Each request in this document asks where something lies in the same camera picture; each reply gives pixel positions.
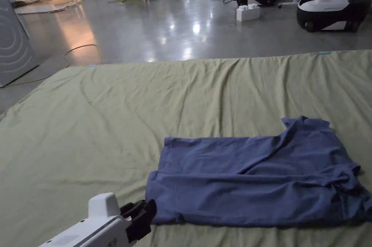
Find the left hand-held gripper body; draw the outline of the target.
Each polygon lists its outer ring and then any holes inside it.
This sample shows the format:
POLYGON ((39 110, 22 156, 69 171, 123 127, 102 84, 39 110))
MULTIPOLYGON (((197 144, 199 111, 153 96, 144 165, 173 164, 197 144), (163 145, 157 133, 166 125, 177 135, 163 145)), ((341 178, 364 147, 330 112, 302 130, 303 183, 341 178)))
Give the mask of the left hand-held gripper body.
POLYGON ((126 228, 113 193, 98 194, 88 202, 88 217, 43 243, 42 247, 130 247, 126 228))

